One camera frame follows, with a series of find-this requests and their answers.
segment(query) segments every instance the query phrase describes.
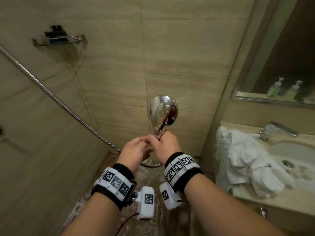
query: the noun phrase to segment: floor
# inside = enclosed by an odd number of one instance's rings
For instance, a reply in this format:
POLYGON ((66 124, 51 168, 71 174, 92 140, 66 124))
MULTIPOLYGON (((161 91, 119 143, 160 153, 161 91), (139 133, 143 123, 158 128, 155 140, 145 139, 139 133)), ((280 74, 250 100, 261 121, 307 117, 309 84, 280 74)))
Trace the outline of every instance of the floor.
MULTIPOLYGON (((83 193, 81 199, 77 203, 76 207, 73 210, 73 213, 67 219, 65 225, 61 229, 63 232, 67 225, 73 221, 75 216, 77 215, 76 211, 80 209, 84 203, 89 200, 90 192, 93 188, 93 183, 96 179, 100 177, 103 170, 112 166, 116 163, 119 154, 109 152, 105 157, 104 161, 100 165, 97 170, 95 176, 91 180, 89 186, 86 188, 83 193)), ((154 235, 154 236, 175 236, 175 235, 189 235, 189 215, 190 215, 190 207, 188 204, 182 204, 180 207, 168 211, 164 205, 162 195, 159 191, 159 186, 166 182, 166 179, 163 175, 163 167, 149 169, 145 167, 140 167, 138 170, 138 174, 136 176, 136 182, 138 186, 136 188, 137 191, 140 191, 142 186, 151 186, 155 191, 155 218, 148 221, 137 221, 136 217, 131 218, 124 227, 120 230, 118 236, 123 235, 154 235)), ((131 206, 124 208, 121 211, 121 217, 116 225, 116 228, 120 227, 120 225, 132 214, 136 213, 137 204, 133 203, 131 206)))

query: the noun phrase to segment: black cable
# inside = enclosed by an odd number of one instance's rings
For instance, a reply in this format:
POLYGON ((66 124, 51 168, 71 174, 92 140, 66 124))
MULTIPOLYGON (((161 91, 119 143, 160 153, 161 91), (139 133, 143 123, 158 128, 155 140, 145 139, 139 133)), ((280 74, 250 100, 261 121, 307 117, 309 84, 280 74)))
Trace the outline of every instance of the black cable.
POLYGON ((118 231, 117 231, 117 233, 115 234, 115 236, 117 236, 117 234, 119 233, 119 231, 121 230, 121 228, 124 226, 124 224, 129 220, 129 219, 131 219, 133 216, 136 216, 136 215, 138 215, 139 213, 135 213, 135 214, 133 214, 132 216, 130 216, 128 219, 126 219, 124 222, 123 222, 123 224, 120 226, 120 228, 118 229, 118 231))

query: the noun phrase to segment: soap dispenser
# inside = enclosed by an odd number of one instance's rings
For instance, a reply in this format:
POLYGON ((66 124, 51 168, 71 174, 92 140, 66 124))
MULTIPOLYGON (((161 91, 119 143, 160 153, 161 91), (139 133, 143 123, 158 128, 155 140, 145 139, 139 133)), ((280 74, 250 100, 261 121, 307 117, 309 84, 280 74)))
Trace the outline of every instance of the soap dispenser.
POLYGON ((296 96, 296 94, 298 93, 299 91, 299 88, 300 88, 300 84, 303 83, 303 81, 301 80, 298 80, 296 82, 296 84, 294 84, 291 88, 289 88, 285 94, 284 94, 284 98, 285 100, 293 100, 294 97, 296 96))
POLYGON ((270 89, 268 90, 268 92, 266 93, 267 97, 269 98, 274 98, 277 93, 280 90, 280 86, 281 86, 281 81, 284 80, 284 78, 279 78, 278 82, 275 82, 270 89))

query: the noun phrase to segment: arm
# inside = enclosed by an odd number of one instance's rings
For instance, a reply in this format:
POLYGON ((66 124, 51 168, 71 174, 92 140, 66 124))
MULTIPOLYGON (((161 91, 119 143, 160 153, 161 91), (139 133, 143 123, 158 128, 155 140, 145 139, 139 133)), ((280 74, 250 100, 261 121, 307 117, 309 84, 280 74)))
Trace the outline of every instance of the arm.
MULTIPOLYGON (((134 175, 137 174, 140 163, 148 158, 152 149, 148 137, 138 137, 128 142, 117 163, 126 166, 134 175)), ((119 218, 118 206, 107 196, 95 192, 87 202, 84 209, 69 225, 62 236, 110 236, 115 235, 115 230, 119 218)))
MULTIPOLYGON (((148 137, 164 166, 172 154, 182 151, 176 137, 169 131, 160 141, 153 135, 148 137)), ((263 217, 223 192, 202 174, 196 174, 188 181, 184 193, 209 235, 284 236, 263 217)))

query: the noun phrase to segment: forearm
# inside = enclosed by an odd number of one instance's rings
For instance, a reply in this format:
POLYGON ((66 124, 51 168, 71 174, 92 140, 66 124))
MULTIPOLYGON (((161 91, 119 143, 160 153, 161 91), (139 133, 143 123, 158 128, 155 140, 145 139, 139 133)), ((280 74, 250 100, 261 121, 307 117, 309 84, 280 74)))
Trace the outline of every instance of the forearm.
POLYGON ((191 178, 185 187, 185 195, 209 235, 284 235, 202 174, 191 178))
POLYGON ((62 236, 112 236, 118 218, 119 209, 116 204, 96 192, 62 236))

